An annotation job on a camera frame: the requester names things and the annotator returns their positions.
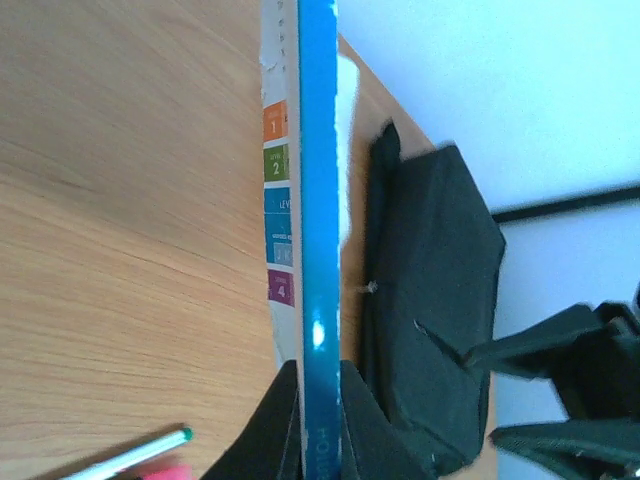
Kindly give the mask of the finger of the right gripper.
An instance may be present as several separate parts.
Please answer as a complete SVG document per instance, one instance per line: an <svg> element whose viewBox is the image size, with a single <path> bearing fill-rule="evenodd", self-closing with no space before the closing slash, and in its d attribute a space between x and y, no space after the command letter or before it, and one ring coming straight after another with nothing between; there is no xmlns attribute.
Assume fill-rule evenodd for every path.
<svg viewBox="0 0 640 480"><path fill-rule="evenodd" d="M463 365L526 379L606 383L612 367L598 341L610 334L615 304L575 304L516 334L472 348Z"/></svg>
<svg viewBox="0 0 640 480"><path fill-rule="evenodd" d="M495 429L492 444L563 479L637 479L639 424L568 420Z"/></svg>

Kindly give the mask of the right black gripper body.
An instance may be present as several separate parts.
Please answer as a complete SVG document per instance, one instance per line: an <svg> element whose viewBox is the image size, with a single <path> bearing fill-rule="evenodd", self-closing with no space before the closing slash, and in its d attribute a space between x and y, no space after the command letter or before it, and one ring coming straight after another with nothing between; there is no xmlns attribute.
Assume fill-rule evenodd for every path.
<svg viewBox="0 0 640 480"><path fill-rule="evenodd" d="M599 328L559 357L552 381L571 419L639 420L639 317L624 303L595 308Z"/></svg>

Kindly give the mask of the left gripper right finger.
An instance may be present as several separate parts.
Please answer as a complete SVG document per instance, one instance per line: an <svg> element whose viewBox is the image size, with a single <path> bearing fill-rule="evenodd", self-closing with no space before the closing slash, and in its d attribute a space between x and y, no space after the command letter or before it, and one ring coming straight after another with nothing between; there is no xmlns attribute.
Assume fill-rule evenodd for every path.
<svg viewBox="0 0 640 480"><path fill-rule="evenodd" d="M343 479L431 479L405 448L379 408L355 365L343 360L342 467Z"/></svg>

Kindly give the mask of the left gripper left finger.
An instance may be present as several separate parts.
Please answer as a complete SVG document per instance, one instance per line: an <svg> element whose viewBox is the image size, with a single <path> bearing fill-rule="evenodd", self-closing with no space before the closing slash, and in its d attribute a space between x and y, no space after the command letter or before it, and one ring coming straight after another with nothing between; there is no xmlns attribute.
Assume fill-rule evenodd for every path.
<svg viewBox="0 0 640 480"><path fill-rule="evenodd" d="M238 438L203 474L210 479L300 479L297 368L283 364Z"/></svg>

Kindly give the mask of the dog picture book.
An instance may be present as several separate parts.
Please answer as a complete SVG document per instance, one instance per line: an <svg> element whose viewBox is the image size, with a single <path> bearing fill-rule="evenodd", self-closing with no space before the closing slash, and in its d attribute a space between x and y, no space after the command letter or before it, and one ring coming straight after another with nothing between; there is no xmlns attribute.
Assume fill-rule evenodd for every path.
<svg viewBox="0 0 640 480"><path fill-rule="evenodd" d="M341 475L341 252L359 70L333 1L261 5L264 228L278 363L297 369L301 473Z"/></svg>

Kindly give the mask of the black student backpack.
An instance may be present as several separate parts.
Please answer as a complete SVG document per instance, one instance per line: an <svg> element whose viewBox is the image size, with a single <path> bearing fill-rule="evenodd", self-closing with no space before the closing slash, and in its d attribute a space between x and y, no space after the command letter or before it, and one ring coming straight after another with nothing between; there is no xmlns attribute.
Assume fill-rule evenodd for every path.
<svg viewBox="0 0 640 480"><path fill-rule="evenodd" d="M506 243L459 149L410 158L387 124L370 148L362 376L400 444L435 477L470 466L490 376L465 363L492 338Z"/></svg>

